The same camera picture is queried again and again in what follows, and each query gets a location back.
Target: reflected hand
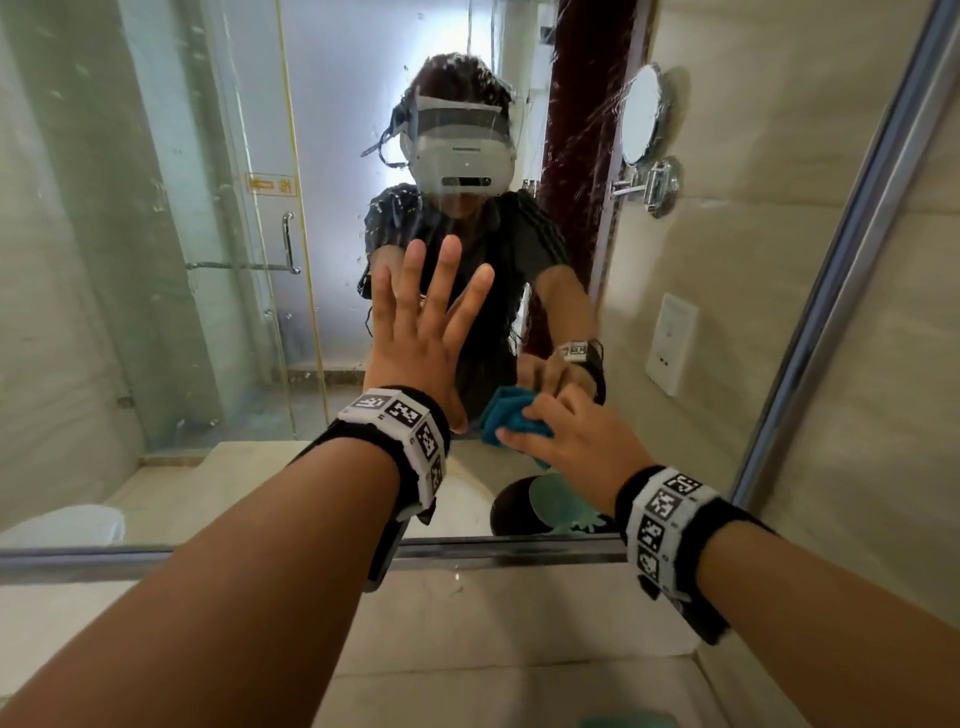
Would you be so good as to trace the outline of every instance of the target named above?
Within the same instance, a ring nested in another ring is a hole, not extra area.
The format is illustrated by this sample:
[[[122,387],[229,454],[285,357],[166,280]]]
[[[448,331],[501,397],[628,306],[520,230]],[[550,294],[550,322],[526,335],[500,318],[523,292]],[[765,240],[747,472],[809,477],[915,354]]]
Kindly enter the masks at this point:
[[[553,352],[549,359],[522,353],[516,358],[516,384],[554,397],[567,384],[576,384],[591,400],[597,394],[597,384],[589,372],[577,364],[564,361],[560,352]]]
[[[549,463],[578,496],[608,516],[628,478],[656,465],[626,423],[579,386],[565,387],[557,398],[541,394],[523,415],[550,425],[553,439],[500,428],[500,442]]]
[[[420,305],[420,275],[426,257],[422,240],[407,246],[397,295],[390,269],[373,275],[373,346],[364,390],[402,384],[432,397],[444,410],[450,428],[466,427],[467,413],[453,387],[460,349],[493,283],[493,268],[480,266],[455,310],[447,314],[450,290],[460,264],[460,238],[448,235],[426,301]]]

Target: white toilet lid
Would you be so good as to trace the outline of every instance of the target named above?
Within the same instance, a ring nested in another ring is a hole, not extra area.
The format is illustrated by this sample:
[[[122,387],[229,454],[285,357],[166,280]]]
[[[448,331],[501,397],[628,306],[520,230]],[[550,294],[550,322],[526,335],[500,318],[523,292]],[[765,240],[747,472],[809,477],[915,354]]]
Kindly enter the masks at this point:
[[[105,505],[70,505],[0,533],[0,548],[111,546],[124,535],[123,513]]]

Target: white wall socket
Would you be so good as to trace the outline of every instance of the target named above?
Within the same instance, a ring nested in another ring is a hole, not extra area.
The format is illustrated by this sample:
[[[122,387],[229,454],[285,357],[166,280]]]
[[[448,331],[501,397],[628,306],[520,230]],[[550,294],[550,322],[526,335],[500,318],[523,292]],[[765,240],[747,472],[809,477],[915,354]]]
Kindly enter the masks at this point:
[[[700,309],[693,303],[663,294],[654,341],[647,359],[647,376],[670,397],[680,391],[686,361],[693,351]]]

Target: vr headset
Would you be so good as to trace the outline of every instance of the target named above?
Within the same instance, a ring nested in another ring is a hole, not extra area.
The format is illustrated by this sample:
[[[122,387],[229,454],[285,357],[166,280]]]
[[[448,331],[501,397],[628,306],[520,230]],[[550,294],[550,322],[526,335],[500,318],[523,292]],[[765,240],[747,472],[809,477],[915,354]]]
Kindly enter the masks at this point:
[[[406,162],[383,157],[383,145],[395,136]],[[361,157],[373,152],[388,167],[409,167],[420,192],[434,195],[502,195],[516,167],[510,122],[500,107],[419,93],[396,106],[390,126]]]

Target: cleaning cloth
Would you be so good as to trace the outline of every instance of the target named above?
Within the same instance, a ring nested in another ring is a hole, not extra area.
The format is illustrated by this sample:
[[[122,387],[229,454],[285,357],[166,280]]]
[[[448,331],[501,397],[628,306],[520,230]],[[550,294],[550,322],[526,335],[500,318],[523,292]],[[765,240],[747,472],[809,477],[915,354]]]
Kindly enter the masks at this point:
[[[513,432],[529,432],[543,437],[553,437],[553,430],[547,423],[528,420],[523,416],[523,408],[533,404],[536,398],[536,392],[523,387],[497,387],[487,403],[487,408],[480,416],[483,441],[487,445],[502,448],[503,443],[496,439],[496,431],[500,427],[506,427]],[[544,470],[550,467],[542,460],[537,462]]]

